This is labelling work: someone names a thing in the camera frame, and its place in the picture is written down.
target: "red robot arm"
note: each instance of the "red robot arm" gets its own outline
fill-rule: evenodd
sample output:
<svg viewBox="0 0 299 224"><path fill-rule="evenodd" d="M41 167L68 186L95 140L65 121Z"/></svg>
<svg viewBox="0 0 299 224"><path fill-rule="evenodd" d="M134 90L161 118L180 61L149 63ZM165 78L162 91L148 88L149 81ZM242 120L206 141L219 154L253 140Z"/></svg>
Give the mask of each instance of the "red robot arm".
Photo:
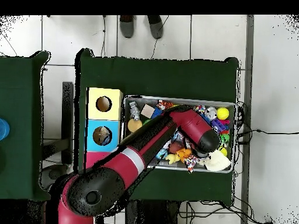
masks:
<svg viewBox="0 0 299 224"><path fill-rule="evenodd" d="M60 202L58 224L91 224L93 216L110 209L177 128L201 153L212 152L220 145L218 134L195 111L187 106L170 108L124 139L116 151L96 162L86 173L68 180Z"/></svg>

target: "metal tray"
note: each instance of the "metal tray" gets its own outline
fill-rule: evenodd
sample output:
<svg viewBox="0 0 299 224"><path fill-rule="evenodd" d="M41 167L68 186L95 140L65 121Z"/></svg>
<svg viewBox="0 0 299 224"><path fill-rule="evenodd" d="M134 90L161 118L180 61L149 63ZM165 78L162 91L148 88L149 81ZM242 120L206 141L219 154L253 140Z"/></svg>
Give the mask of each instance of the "metal tray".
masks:
<svg viewBox="0 0 299 224"><path fill-rule="evenodd" d="M230 141L227 147L227 158L231 161L231 165L226 169L217 172L211 172L206 170L204 166L199 164L195 165L193 172L210 172L210 173L229 173L234 169L234 154L235 154L235 144L236 144L236 135L237 135L237 119L238 119L238 108L235 103L229 102L220 102L220 101L204 101L204 100L187 100L187 99L176 99L176 98L163 98L163 97L151 97L151 96L133 96L127 95L123 100L122 107L122 116L123 122L121 125L121 135L120 140L122 141L125 137L127 137L131 132L127 129L127 122L130 119L130 106L129 102L135 101L137 103L137 107L141 111L144 104L148 104L149 106L155 107L158 100L163 100L166 102L172 102L177 105L187 105L190 107L204 105L206 107L226 107L230 112L228 120L230 121L229 129L230 129ZM140 119L144 122L147 118L140 114ZM156 169L169 169L169 170L182 170L187 171L186 165L182 162L176 162L171 165L168 164L167 160L159 160L157 158L153 158L148 167L155 166Z"/></svg>

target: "orange toy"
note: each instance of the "orange toy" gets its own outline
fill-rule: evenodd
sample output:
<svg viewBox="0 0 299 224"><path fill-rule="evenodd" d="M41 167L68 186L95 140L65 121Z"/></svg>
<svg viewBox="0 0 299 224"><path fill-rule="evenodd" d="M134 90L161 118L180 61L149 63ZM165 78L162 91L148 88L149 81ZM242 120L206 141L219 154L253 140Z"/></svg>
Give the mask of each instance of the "orange toy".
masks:
<svg viewBox="0 0 299 224"><path fill-rule="evenodd" d="M185 149L185 148L183 148L183 149L178 150L176 152L176 154L180 157L180 160L182 162L184 162L184 160L186 158L188 158L192 154L192 151L191 151L191 149Z"/></svg>

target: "green table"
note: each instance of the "green table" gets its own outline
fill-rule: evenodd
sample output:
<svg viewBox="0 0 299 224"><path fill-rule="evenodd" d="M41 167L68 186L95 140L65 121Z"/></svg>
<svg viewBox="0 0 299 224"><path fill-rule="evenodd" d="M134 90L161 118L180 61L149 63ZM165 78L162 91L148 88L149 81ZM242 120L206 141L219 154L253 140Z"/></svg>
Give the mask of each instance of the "green table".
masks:
<svg viewBox="0 0 299 224"><path fill-rule="evenodd" d="M183 99L235 102L236 58L224 62L209 60L171 61L122 57L96 58L89 49L77 54L75 116L79 142L79 169L84 159L85 97L87 87L120 89L124 95L146 95ZM136 187L132 200L210 200L231 204L232 172L192 173L155 169Z"/></svg>
<svg viewBox="0 0 299 224"><path fill-rule="evenodd" d="M49 58L0 57L0 118L10 125L0 141L0 199L45 201L39 186L41 162L41 68Z"/></svg>

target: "person's foot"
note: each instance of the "person's foot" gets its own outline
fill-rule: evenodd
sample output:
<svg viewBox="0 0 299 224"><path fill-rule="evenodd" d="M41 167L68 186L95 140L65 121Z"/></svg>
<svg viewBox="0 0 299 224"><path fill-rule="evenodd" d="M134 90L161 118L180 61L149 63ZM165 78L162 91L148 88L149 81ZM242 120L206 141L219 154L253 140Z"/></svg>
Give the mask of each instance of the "person's foot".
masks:
<svg viewBox="0 0 299 224"><path fill-rule="evenodd" d="M120 16L120 31L125 38L131 38L134 34L133 15Z"/></svg>
<svg viewBox="0 0 299 224"><path fill-rule="evenodd" d="M163 36L163 24L159 15L148 15L149 27L151 29L152 36L157 40Z"/></svg>

